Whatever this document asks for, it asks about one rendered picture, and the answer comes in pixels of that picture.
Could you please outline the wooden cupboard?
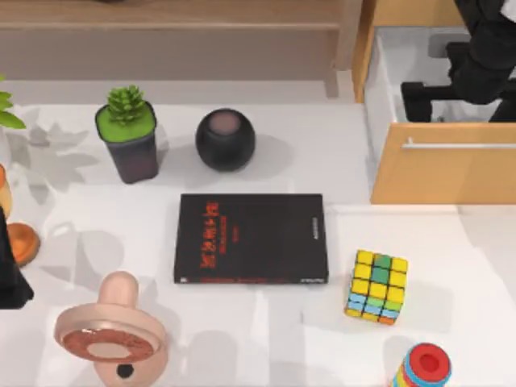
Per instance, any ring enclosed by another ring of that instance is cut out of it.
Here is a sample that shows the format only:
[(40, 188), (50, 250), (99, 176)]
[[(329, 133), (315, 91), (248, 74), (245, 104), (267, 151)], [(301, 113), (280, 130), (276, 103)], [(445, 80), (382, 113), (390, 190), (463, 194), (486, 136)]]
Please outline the wooden cupboard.
[(352, 63), (356, 101), (364, 101), (364, 86), (376, 27), (454, 25), (465, 26), (454, 0), (364, 0)]

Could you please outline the pale wooden drawer front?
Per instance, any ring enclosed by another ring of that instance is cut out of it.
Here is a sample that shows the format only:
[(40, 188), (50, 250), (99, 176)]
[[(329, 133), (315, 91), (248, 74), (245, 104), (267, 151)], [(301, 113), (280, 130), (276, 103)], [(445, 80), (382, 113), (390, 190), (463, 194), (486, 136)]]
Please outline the pale wooden drawer front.
[(401, 149), (420, 143), (516, 143), (516, 123), (393, 123), (373, 204), (516, 204), (516, 150)]

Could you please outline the colourful puzzle cube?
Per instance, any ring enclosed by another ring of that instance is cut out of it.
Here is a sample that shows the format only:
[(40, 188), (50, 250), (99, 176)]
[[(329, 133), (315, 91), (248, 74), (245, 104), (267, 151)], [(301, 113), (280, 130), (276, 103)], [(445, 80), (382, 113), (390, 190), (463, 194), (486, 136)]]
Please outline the colourful puzzle cube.
[(344, 313), (392, 326), (405, 300), (408, 268), (404, 258), (359, 250)]

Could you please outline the black round speaker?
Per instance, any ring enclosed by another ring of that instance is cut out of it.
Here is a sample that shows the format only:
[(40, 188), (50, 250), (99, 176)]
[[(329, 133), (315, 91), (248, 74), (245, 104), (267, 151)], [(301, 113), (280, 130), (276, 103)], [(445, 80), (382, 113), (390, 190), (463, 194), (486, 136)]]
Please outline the black round speaker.
[(251, 160), (256, 148), (256, 132), (243, 113), (220, 108), (202, 118), (195, 133), (195, 146), (208, 167), (233, 172)]

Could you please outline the black book with red lettering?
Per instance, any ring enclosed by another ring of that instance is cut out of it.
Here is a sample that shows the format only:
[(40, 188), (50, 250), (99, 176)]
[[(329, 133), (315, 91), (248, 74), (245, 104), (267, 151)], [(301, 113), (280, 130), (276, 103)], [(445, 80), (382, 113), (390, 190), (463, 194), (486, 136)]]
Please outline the black book with red lettering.
[(320, 193), (184, 193), (173, 279), (177, 284), (328, 281)]

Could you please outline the wooden open shelf unit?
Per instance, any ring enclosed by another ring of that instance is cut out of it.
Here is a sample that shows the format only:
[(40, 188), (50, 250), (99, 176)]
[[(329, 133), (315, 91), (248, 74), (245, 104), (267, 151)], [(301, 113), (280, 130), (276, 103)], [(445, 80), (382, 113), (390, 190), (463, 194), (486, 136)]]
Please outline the wooden open shelf unit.
[(28, 83), (322, 81), (352, 101), (362, 0), (0, 0), (0, 74)]

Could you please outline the stack of coloured rings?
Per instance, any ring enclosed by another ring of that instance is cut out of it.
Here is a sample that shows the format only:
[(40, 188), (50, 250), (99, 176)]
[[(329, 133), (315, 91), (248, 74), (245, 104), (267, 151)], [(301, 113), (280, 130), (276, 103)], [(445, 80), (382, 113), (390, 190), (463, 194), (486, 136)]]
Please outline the stack of coloured rings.
[(418, 343), (407, 352), (389, 387), (444, 387), (451, 374), (451, 360), (440, 346)]

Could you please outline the green succulent in black pot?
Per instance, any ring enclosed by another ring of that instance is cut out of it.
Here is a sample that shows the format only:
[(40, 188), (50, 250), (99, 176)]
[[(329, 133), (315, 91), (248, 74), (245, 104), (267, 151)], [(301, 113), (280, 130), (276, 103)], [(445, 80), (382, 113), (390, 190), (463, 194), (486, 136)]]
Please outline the green succulent in black pot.
[(113, 88), (95, 115), (95, 125), (124, 183), (158, 174), (156, 114), (137, 85)]

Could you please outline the leafy green plant white pot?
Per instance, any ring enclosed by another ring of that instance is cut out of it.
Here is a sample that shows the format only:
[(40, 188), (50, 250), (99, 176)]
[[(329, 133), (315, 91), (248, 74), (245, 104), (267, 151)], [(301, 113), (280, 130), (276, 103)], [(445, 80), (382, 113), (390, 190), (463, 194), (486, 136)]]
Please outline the leafy green plant white pot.
[(12, 153), (6, 136), (7, 128), (23, 130), (25, 122), (10, 111), (14, 107), (11, 101), (12, 94), (0, 90), (0, 164), (8, 169), (12, 163)]

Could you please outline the orange trophy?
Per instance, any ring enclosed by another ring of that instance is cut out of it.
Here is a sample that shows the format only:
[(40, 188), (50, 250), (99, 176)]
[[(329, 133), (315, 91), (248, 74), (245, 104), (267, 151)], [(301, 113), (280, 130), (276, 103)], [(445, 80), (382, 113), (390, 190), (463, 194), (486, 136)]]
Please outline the orange trophy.
[[(0, 164), (0, 207), (6, 218), (10, 216), (12, 205), (13, 199), (6, 179), (6, 169)], [(9, 223), (7, 232), (18, 266), (23, 267), (32, 262), (40, 249), (40, 238), (35, 230), (25, 223)]]

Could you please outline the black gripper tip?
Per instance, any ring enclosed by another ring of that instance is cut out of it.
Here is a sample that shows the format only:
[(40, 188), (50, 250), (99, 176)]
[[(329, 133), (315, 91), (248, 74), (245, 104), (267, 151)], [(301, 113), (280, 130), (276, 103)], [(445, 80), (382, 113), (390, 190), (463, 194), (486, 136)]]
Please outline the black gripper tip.
[(34, 297), (11, 249), (6, 216), (0, 207), (0, 310), (20, 310)]

